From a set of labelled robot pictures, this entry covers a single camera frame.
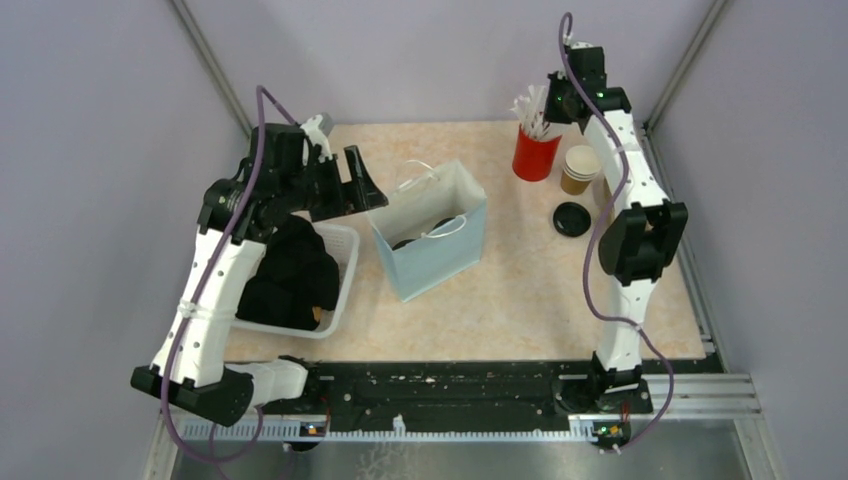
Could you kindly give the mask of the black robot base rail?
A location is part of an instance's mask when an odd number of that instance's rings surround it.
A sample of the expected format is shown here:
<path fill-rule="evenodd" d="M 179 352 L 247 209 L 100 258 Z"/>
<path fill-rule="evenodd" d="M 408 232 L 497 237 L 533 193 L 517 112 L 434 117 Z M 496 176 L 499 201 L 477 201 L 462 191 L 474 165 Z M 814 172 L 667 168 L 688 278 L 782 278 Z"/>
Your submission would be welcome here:
<path fill-rule="evenodd" d="M 315 416 L 332 433 L 513 434 L 565 432 L 579 414 L 652 414 L 669 376 L 643 365 L 633 393 L 604 397 L 593 362 L 309 362 L 304 393 L 263 408 L 273 419 Z"/>

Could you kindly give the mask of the light blue paper bag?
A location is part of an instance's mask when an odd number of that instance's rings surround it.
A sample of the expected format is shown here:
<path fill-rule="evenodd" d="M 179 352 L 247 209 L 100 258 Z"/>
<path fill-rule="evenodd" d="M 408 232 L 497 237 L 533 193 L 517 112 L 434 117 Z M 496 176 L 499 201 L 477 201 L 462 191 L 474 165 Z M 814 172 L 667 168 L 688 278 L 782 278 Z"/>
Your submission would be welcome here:
<path fill-rule="evenodd" d="M 367 214 L 377 253 L 397 297 L 408 302 L 479 263 L 488 197 L 459 160 L 416 160 L 416 177 L 396 170 L 388 204 Z"/>

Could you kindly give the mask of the black plastic cup lid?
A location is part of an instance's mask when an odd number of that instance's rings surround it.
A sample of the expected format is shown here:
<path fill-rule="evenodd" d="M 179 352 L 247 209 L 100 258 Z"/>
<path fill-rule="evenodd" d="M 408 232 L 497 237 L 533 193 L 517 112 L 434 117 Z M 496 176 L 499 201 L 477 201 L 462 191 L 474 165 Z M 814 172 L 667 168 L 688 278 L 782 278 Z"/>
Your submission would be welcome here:
<path fill-rule="evenodd" d="M 393 250 L 393 251 L 400 250 L 400 249 L 404 248 L 405 246 L 407 246 L 407 245 L 409 245 L 409 244 L 411 244 L 411 243 L 413 243 L 413 242 L 414 242 L 414 239 L 404 239 L 404 240 L 401 240 L 401 241 L 399 241 L 398 243 L 396 243 L 396 244 L 394 244 L 394 245 L 392 246 L 392 250 Z"/>

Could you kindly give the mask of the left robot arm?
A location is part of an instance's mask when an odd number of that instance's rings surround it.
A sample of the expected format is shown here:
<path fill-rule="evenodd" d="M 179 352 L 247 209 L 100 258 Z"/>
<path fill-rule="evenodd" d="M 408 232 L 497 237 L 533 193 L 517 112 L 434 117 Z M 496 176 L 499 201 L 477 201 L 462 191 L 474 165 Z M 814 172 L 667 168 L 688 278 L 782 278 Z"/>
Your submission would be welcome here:
<path fill-rule="evenodd" d="M 226 364 L 226 343 L 250 278 L 273 234 L 296 212 L 324 221 L 388 205 L 357 146 L 344 148 L 350 180 L 332 152 L 329 114 L 302 123 L 265 123 L 251 134 L 238 176 L 215 181 L 197 220 L 194 256 L 168 334 L 154 358 L 135 368 L 131 386 L 221 426 L 283 400 L 297 413 L 319 404 L 320 386 L 304 363 L 286 357 Z"/>

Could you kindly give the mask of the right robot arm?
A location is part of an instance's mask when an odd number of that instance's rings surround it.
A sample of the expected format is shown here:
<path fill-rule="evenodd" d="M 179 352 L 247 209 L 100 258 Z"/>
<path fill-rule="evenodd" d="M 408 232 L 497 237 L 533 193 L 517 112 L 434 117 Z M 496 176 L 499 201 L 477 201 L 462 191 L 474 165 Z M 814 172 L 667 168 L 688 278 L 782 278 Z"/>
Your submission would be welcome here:
<path fill-rule="evenodd" d="M 686 223 L 684 203 L 674 202 L 654 178 L 637 136 L 629 99 L 607 84 L 605 55 L 585 42 L 560 48 L 564 67 L 551 73 L 544 118 L 576 124 L 598 155 L 611 197 L 590 238 L 585 264 L 598 260 L 611 279 L 607 313 L 586 385 L 589 404 L 612 412 L 639 387 L 640 345 L 650 297 L 675 257 Z"/>

